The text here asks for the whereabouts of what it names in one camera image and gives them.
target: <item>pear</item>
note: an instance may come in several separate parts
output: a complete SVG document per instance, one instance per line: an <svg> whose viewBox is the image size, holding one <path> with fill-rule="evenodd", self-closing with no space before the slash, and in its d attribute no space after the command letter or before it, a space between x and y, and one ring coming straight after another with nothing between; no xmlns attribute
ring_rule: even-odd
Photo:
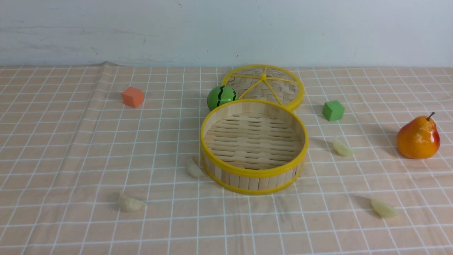
<svg viewBox="0 0 453 255"><path fill-rule="evenodd" d="M429 116L419 116L404 125L396 135L401 155L413 159L430 158L439 150L440 137L437 125Z"/></svg>

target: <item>green ball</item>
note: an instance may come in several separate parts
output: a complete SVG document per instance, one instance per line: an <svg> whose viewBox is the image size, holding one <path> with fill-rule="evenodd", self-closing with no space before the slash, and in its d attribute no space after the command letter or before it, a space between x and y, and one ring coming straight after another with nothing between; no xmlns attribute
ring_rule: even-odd
<svg viewBox="0 0 453 255"><path fill-rule="evenodd" d="M207 107L210 111L216 107L236 100L238 97L236 91L228 86L219 86L213 88L207 96Z"/></svg>

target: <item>bamboo steamer lid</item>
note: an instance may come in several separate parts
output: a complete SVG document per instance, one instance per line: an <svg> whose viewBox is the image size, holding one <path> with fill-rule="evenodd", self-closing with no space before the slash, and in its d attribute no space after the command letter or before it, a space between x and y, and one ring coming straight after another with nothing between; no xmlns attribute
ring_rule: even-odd
<svg viewBox="0 0 453 255"><path fill-rule="evenodd" d="M302 103L305 89L292 72L265 64L248 65L232 70L222 81L238 93L239 99L260 99L280 104L294 111Z"/></svg>

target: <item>green foam block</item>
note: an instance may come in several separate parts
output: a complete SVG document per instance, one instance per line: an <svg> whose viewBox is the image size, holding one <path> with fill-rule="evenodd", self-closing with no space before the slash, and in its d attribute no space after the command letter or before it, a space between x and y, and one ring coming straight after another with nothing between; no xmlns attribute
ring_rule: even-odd
<svg viewBox="0 0 453 255"><path fill-rule="evenodd" d="M324 103L323 115L328 121L339 120L343 117L344 106L338 100Z"/></svg>

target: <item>orange foam block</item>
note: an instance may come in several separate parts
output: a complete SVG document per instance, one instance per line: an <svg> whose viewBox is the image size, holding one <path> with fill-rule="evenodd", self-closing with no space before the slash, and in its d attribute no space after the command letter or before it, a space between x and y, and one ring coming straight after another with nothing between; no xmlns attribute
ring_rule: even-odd
<svg viewBox="0 0 453 255"><path fill-rule="evenodd" d="M137 108L141 105L144 101L143 98L143 91L138 88L128 87L123 93L121 93L123 97L123 103L127 106Z"/></svg>

